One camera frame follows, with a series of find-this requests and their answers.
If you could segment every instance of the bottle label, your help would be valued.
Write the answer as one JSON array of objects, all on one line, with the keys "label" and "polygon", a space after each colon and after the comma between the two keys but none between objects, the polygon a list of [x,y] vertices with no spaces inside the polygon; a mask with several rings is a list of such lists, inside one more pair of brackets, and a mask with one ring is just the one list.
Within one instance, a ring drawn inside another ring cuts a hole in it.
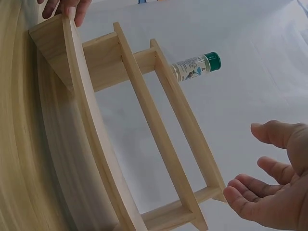
[{"label": "bottle label", "polygon": [[181,81],[194,78],[208,72],[203,56],[193,57],[173,65],[176,69],[178,69]]}]

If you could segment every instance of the wood grain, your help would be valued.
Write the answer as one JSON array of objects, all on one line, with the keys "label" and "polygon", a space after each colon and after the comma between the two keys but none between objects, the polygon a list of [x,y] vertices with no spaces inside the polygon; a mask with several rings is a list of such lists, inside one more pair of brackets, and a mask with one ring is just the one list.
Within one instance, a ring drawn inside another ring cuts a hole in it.
[{"label": "wood grain", "polygon": [[28,29],[35,1],[0,1],[0,230],[74,227],[59,188],[42,121],[36,53]]},{"label": "wood grain", "polygon": [[225,183],[200,126],[198,125],[183,91],[181,90],[155,39],[151,40],[151,47],[155,48],[157,52],[155,65],[156,74],[163,86],[180,126],[182,127],[184,135],[206,181],[206,185],[220,187],[221,194],[218,195],[216,199],[226,202],[222,193],[222,190],[225,188]]},{"label": "wood grain", "polygon": [[[72,90],[61,19],[61,15],[57,15],[33,27],[30,35],[62,82]],[[52,36],[44,33],[46,31],[53,31]],[[128,80],[116,32],[85,42],[82,46],[94,91]],[[143,74],[154,71],[155,54],[154,49],[135,54]]]},{"label": "wood grain", "polygon": [[192,211],[195,215],[196,222],[193,224],[196,225],[199,230],[207,230],[207,224],[200,207],[120,24],[114,23],[114,29],[119,36],[123,63],[128,73],[128,77],[179,198],[184,208]]},{"label": "wood grain", "polygon": [[147,231],[108,139],[75,23],[62,21],[75,98],[102,182],[124,230]]},{"label": "wood grain", "polygon": [[[219,195],[219,187],[205,187],[194,193],[197,202],[200,204]],[[174,201],[141,215],[149,231],[167,231],[175,229],[186,223],[192,222],[195,216],[183,209],[180,200]],[[113,231],[121,231],[118,224]]]}]

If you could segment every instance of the fingernail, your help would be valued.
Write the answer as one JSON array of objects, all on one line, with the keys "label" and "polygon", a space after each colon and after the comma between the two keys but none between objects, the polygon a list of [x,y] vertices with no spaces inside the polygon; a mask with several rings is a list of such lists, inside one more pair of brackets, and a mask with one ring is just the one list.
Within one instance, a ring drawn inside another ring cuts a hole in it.
[{"label": "fingernail", "polygon": [[68,8],[68,15],[67,15],[70,19],[75,19],[76,16],[76,7],[75,6],[71,6]]},{"label": "fingernail", "polygon": [[260,126],[261,126],[261,124],[259,124],[259,123],[252,123],[251,124],[252,128],[257,128],[257,127],[260,127]]}]

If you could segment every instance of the small wooden shelf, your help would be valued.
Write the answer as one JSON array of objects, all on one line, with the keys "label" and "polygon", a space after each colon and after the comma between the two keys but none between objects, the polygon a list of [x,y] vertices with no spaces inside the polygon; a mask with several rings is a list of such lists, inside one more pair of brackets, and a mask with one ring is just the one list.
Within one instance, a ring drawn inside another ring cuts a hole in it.
[{"label": "small wooden shelf", "polygon": [[[147,50],[133,53],[119,23],[114,32],[81,43],[73,20],[53,17],[30,30],[37,48],[74,94],[85,133],[122,231],[167,231],[186,223],[207,230],[199,207],[208,199],[225,202],[225,184],[193,112],[164,57],[152,39]],[[143,74],[155,71],[170,101],[207,187],[193,192]],[[179,200],[140,214],[108,139],[94,92],[129,80],[136,93]]]}]

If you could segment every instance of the wooden spice rack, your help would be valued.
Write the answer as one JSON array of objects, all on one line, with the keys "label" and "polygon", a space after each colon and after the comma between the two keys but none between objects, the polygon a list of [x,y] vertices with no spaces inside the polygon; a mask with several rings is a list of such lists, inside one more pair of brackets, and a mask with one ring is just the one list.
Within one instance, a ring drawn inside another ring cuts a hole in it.
[{"label": "wooden spice rack", "polygon": [[[30,30],[38,50],[74,93],[98,172],[118,217],[115,231],[167,231],[192,223],[208,229],[199,204],[225,202],[224,181],[193,112],[155,39],[133,54],[119,23],[114,32],[81,43],[73,20],[53,17]],[[143,79],[155,71],[185,134],[206,187],[193,192]],[[94,93],[130,80],[179,200],[140,214],[109,141]]]}]

